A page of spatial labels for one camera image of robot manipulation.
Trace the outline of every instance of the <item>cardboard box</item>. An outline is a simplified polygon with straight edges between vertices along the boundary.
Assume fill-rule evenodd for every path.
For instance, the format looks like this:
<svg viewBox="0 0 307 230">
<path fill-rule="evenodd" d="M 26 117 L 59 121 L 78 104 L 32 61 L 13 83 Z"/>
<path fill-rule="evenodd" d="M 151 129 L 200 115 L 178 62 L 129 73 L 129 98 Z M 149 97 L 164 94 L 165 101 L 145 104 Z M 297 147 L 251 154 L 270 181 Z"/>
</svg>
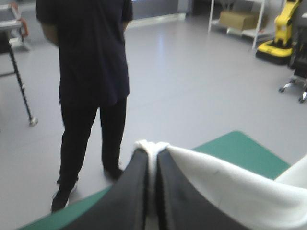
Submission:
<svg viewBox="0 0 307 230">
<path fill-rule="evenodd" d="M 220 24 L 240 31 L 256 29 L 258 14 L 254 12 L 223 11 Z"/>
</svg>

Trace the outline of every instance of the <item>chair wheel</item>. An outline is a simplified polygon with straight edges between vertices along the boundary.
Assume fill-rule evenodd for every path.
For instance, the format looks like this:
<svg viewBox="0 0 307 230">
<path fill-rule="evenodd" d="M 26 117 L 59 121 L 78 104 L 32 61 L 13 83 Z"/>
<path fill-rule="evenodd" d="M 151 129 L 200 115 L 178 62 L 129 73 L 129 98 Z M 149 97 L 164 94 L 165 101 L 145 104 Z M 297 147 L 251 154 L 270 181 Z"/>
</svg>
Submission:
<svg viewBox="0 0 307 230">
<path fill-rule="evenodd" d="M 302 103 L 305 102 L 305 99 L 303 99 L 302 97 L 300 97 L 300 98 L 298 99 L 298 102 L 302 104 Z"/>
</svg>

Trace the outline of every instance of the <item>yellow machine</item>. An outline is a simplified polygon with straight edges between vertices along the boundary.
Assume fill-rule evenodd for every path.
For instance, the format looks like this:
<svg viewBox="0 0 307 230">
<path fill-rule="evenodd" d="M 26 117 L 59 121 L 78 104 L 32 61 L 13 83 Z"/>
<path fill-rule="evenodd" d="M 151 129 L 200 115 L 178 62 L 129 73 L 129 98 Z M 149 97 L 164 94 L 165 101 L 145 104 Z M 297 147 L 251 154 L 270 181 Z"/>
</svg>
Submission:
<svg viewBox="0 0 307 230">
<path fill-rule="evenodd" d="M 275 39 L 258 47 L 258 58 L 275 64 L 287 64 L 292 55 L 292 16 L 302 0 L 287 0 L 282 13 L 275 19 Z"/>
</svg>

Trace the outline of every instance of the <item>green exercise mat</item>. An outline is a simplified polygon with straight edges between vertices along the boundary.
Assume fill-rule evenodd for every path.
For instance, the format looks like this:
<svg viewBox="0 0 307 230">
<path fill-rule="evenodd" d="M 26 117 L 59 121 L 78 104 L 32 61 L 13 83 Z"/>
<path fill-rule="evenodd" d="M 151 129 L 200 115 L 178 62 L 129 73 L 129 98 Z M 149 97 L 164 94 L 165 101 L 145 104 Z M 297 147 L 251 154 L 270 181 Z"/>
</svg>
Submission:
<svg viewBox="0 0 307 230">
<path fill-rule="evenodd" d="M 270 179 L 275 179 L 289 168 L 289 164 L 238 131 L 226 134 L 194 150 L 210 154 Z M 85 213 L 108 190 L 109 188 L 20 230 L 59 230 Z"/>
<path fill-rule="evenodd" d="M 194 150 L 210 154 L 273 180 L 290 166 L 239 131 L 226 134 Z"/>
</svg>

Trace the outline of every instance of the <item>black shoe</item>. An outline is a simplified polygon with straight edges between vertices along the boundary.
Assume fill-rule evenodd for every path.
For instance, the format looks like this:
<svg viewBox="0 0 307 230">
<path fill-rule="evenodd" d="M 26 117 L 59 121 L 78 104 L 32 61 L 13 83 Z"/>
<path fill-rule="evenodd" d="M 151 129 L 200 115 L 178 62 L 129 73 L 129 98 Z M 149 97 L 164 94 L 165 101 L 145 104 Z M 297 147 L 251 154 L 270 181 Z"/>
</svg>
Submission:
<svg viewBox="0 0 307 230">
<path fill-rule="evenodd" d="M 57 212 L 65 207 L 67 207 L 69 202 L 69 196 L 76 189 L 77 184 L 72 189 L 61 188 L 57 191 L 57 193 L 53 197 L 52 205 L 51 205 L 51 213 Z"/>
<path fill-rule="evenodd" d="M 123 174 L 124 171 L 122 171 L 119 167 L 116 167 L 114 169 L 108 169 L 104 168 L 105 172 L 109 177 L 111 177 L 112 180 L 117 181 L 119 180 L 120 176 Z"/>
</svg>

